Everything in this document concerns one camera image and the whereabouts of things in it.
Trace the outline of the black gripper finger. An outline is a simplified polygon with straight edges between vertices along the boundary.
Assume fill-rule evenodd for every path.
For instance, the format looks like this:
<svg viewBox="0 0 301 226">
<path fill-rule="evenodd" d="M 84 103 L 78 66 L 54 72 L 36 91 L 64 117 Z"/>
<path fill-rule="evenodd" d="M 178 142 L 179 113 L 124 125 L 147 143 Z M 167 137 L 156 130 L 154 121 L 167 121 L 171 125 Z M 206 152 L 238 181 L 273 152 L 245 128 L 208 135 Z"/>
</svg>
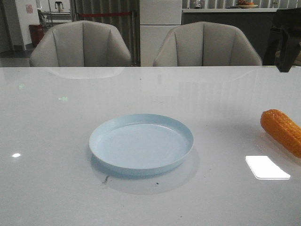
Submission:
<svg viewBox="0 0 301 226">
<path fill-rule="evenodd" d="M 287 43 L 285 52 L 281 51 L 280 72 L 287 73 L 301 51 L 301 9 L 278 9 L 274 15 L 273 25 L 286 25 Z"/>
</svg>

